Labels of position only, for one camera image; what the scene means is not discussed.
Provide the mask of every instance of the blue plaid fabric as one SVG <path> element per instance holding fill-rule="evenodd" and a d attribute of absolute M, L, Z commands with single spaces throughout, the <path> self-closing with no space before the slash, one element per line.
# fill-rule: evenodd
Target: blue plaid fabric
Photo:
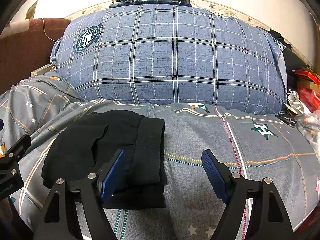
<path fill-rule="evenodd" d="M 286 101 L 283 55 L 270 34 L 197 8 L 88 14 L 70 23 L 51 62 L 86 100 L 194 102 L 254 114 L 278 113 Z"/>

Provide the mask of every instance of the brown cushion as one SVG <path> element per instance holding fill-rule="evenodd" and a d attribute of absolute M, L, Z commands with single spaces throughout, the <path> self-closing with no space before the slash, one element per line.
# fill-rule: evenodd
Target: brown cushion
<path fill-rule="evenodd" d="M 44 19 L 48 37 L 57 40 L 70 23 L 59 18 Z M 0 39 L 0 94 L 30 76 L 30 72 L 50 63 L 54 41 L 44 35 L 42 19 L 30 20 L 29 30 Z"/>

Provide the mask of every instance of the star logo with letter h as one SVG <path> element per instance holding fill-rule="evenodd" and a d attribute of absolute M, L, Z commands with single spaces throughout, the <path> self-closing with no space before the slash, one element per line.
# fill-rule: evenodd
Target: star logo with letter h
<path fill-rule="evenodd" d="M 276 136 L 278 137 L 275 133 L 271 132 L 268 128 L 268 125 L 266 124 L 258 124 L 256 123 L 255 121 L 252 121 L 253 122 L 253 125 L 254 127 L 251 128 L 251 130 L 253 131 L 257 131 L 259 132 L 261 135 L 263 135 L 267 140 L 269 138 L 269 135 L 273 135 L 273 136 Z"/>

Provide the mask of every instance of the pink star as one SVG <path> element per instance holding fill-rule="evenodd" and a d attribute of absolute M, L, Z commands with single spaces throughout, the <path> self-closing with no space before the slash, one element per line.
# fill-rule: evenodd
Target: pink star
<path fill-rule="evenodd" d="M 318 198 L 320 196 L 320 179 L 317 176 L 317 187 L 315 189 L 316 192 L 318 192 Z"/>

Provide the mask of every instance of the blue gripper pad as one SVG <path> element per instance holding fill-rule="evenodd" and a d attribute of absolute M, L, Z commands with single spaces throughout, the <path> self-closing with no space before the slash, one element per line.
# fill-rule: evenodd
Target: blue gripper pad
<path fill-rule="evenodd" d="M 228 202 L 228 195 L 226 192 L 226 184 L 220 175 L 217 167 L 213 164 L 213 161 L 209 157 L 207 151 L 204 151 L 201 155 L 202 166 L 205 173 L 211 183 L 211 186 L 217 196 L 225 204 Z"/>
<path fill-rule="evenodd" d="M 105 202 L 108 198 L 113 195 L 115 191 L 118 180 L 121 176 L 121 173 L 124 169 L 124 151 L 122 150 L 118 158 L 113 163 L 109 173 L 106 175 L 105 179 L 102 182 L 102 191 L 100 194 L 100 199 Z"/>

